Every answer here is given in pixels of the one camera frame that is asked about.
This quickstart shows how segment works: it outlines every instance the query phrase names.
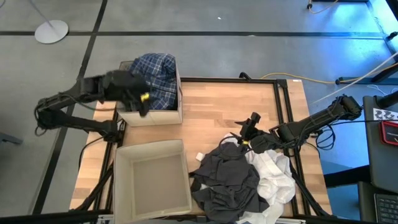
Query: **concrete floor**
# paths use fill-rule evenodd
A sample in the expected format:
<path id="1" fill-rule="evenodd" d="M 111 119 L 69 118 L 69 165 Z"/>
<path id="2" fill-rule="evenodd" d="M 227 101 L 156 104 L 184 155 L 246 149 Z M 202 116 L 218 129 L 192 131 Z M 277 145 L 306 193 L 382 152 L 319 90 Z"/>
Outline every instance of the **concrete floor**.
<path id="1" fill-rule="evenodd" d="M 92 31 L 102 1 L 34 2 L 49 19 L 67 22 L 71 31 Z M 394 31 L 397 21 L 386 3 L 374 0 L 372 4 L 383 29 Z M 338 3 L 316 15 L 308 13 L 306 5 L 304 0 L 109 0 L 99 31 L 380 31 L 364 3 Z M 314 10 L 327 5 L 317 2 Z M 41 23 L 43 20 L 28 1 L 7 1 L 0 8 L 0 33 L 34 31 Z M 24 140 L 21 146 L 0 144 L 0 217 L 32 211 L 57 135 L 57 131 L 51 131 L 39 138 L 34 136 L 33 109 L 40 98 L 73 85 L 89 38 L 68 36 L 59 43 L 42 45 L 32 36 L 0 35 L 0 131 Z M 341 76 L 364 75 L 391 55 L 380 38 L 99 36 L 85 76 L 118 68 L 120 61 L 132 60 L 147 52 L 175 55 L 180 74 L 186 77 L 237 77 L 245 71 L 254 78 L 270 72 L 287 72 L 329 81 Z M 340 86 L 304 81 L 308 103 L 338 88 Z M 381 89 L 390 91 L 393 86 L 381 86 Z M 380 94 L 364 85 L 353 86 L 343 93 L 353 95 L 359 102 L 364 95 Z M 310 104 L 310 112 L 325 108 L 330 101 Z M 74 115 L 90 118 L 93 112 L 76 106 Z M 325 173 L 368 164 L 364 124 L 336 126 L 335 132 L 335 148 L 321 151 Z M 83 131 L 68 130 L 43 212 L 68 210 L 78 155 L 85 141 Z M 354 191 L 333 189 L 329 194 L 335 214 L 358 218 L 357 213 L 340 209 L 341 205 L 352 205 L 344 199 L 353 200 Z"/>

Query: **plaid shirt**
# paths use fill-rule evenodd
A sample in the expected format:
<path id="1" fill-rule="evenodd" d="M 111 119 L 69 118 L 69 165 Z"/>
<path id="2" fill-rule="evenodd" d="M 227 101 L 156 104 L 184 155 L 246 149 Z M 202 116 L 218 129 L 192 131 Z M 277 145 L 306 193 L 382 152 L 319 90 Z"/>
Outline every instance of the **plaid shirt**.
<path id="1" fill-rule="evenodd" d="M 145 54 L 130 66 L 131 73 L 145 76 L 153 98 L 150 109 L 170 110 L 177 97 L 175 57 L 170 54 Z"/>

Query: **open cardboard box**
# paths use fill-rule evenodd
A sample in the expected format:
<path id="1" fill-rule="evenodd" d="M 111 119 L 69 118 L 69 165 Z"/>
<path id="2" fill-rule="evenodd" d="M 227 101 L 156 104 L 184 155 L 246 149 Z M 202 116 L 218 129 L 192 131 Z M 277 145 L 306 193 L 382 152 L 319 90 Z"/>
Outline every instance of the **open cardboard box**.
<path id="1" fill-rule="evenodd" d="M 116 149 L 113 190 L 115 224 L 191 212 L 182 140 Z"/>
<path id="2" fill-rule="evenodd" d="M 121 62 L 120 70 L 128 70 L 133 61 Z M 177 110 L 149 110 L 145 117 L 141 117 L 138 111 L 125 112 L 118 110 L 120 117 L 123 118 L 130 126 L 148 126 L 161 124 L 181 124 L 182 123 L 182 91 L 181 78 L 178 73 L 177 65 L 175 66 L 177 77 Z"/>

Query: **lamp base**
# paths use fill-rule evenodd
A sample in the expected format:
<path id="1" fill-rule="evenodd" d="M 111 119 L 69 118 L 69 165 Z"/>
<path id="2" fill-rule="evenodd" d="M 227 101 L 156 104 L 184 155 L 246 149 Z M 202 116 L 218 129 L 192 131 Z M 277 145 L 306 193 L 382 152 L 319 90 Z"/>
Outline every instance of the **lamp base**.
<path id="1" fill-rule="evenodd" d="M 62 40 L 69 31 L 68 24 L 63 21 L 52 20 L 43 23 L 35 31 L 35 38 L 42 44 L 53 44 Z"/>

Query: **wooden tabletop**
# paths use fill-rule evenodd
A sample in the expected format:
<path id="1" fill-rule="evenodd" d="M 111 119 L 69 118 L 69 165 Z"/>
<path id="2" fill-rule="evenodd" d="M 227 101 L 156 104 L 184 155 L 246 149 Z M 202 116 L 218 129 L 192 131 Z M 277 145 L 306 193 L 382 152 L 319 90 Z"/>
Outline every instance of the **wooden tabletop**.
<path id="1" fill-rule="evenodd" d="M 300 80 L 288 80 L 287 83 L 294 120 L 306 118 L 309 113 L 302 82 Z M 183 82 L 182 91 L 182 124 L 127 127 L 123 144 L 183 139 L 188 171 L 191 172 L 200 165 L 200 162 L 195 159 L 198 152 L 204 154 L 210 152 L 217 147 L 221 138 L 229 132 L 239 133 L 240 126 L 235 124 L 235 121 L 243 121 L 255 111 L 261 115 L 257 128 L 267 131 L 278 125 L 274 89 L 270 84 Z M 284 102 L 282 90 L 280 90 L 280 97 L 281 102 Z M 97 104 L 97 107 L 114 108 L 115 104 L 108 102 L 103 105 Z M 282 104 L 282 110 L 286 122 L 287 114 L 284 104 Z M 98 121 L 112 119 L 112 117 L 113 112 L 109 111 L 96 111 L 94 113 L 94 119 Z M 98 137 L 97 133 L 90 133 L 87 142 Z M 105 142 L 98 141 L 86 148 L 70 208 L 79 206 L 98 183 L 105 147 Z M 305 144 L 300 155 L 307 188 L 322 208 L 331 213 L 317 150 Z M 298 188 L 296 196 L 299 213 L 303 213 Z M 192 213 L 203 213 L 195 202 L 193 205 Z M 292 216 L 289 203 L 285 205 L 283 216 Z"/>

